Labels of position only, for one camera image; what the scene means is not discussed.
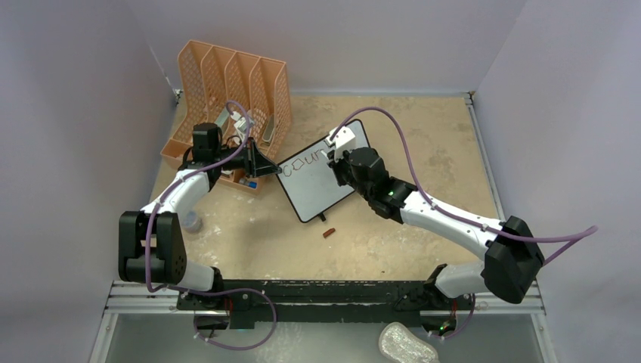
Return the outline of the black framed whiteboard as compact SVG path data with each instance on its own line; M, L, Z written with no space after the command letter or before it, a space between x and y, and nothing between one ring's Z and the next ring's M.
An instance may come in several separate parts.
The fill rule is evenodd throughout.
M354 193L349 186L338 186L325 156L329 148L321 137L279 163L277 174L298 220L310 222Z

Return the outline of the brown marker cap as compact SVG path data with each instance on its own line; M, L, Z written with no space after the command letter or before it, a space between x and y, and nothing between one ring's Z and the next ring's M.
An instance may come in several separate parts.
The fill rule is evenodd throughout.
M335 233L336 229L335 228L330 228L327 231L323 233L323 238L328 238L331 234Z

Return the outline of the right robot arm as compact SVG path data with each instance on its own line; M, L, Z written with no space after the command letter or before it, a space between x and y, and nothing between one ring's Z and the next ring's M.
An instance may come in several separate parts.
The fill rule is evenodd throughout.
M477 262L437 267L424 288L429 305L441 308L466 293L489 292L512 304L525 298L544 262L540 248L523 241L532 236L525 221L485 218L425 200L416 185L390 176L371 147L343 154L331 150L327 159L338 185L353 188L378 216L435 233L478 257Z

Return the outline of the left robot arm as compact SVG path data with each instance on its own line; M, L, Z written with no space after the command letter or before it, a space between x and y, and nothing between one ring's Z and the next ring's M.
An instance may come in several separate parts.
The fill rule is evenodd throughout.
M173 182L154 201L119 217L118 272L124 281L196 291L206 309L225 301L221 272L187 257L181 220L215 186L224 171L242 170L250 178L275 175L282 169L248 137L237 147L224 144L214 123L194 126L193 146L183 156Z

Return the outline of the grey rounded case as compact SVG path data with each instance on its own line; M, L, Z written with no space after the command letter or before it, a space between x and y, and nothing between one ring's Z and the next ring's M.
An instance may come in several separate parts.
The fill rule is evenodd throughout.
M275 133L275 116L271 115L268 118L268 121L265 126L265 130L263 131L262 142L266 144L270 144L272 138L274 137L274 133Z

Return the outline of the grey eraser block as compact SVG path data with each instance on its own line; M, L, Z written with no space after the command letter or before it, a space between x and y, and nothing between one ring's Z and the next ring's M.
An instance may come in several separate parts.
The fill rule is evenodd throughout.
M223 107L215 119L215 124L217 125L217 127L220 128L220 130L222 130L223 133L225 133L228 128L229 118L230 118L230 113L225 107Z

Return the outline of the peach plastic file organizer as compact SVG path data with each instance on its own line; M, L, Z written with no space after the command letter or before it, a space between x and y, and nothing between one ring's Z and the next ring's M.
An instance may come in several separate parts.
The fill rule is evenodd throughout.
M181 165L194 125L215 122L229 99L249 112L255 122L251 135L262 153L276 158L293 121L286 62L190 40L178 55L178 68L187 110L161 151L168 166ZM262 134L271 115L275 133L266 144Z

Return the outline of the clear plastic jar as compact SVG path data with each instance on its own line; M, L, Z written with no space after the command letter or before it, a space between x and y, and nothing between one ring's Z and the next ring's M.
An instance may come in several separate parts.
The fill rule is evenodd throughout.
M203 221L194 211L188 212L181 220L181 227L190 234L198 233L203 227Z

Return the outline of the silver foil pouch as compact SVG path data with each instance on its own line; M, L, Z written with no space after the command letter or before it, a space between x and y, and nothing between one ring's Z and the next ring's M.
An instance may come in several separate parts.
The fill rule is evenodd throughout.
M436 349L411 333L398 322L388 324L382 329L378 339L380 353L392 362L400 363L438 363Z

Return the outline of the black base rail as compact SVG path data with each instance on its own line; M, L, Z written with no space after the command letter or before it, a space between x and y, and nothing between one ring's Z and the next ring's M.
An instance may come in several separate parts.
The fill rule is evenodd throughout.
M227 279L224 296L181 294L180 312L220 315L231 329L258 323L390 323L437 328L471 308L469 296L447 298L425 281Z

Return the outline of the aluminium frame rail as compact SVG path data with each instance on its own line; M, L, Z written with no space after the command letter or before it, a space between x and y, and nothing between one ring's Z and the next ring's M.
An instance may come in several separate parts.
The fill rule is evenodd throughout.
M546 314L546 306L543 301L541 289L537 280L534 280L528 292L525 294L524 299L521 302L522 306L527 307L532 311L537 313Z

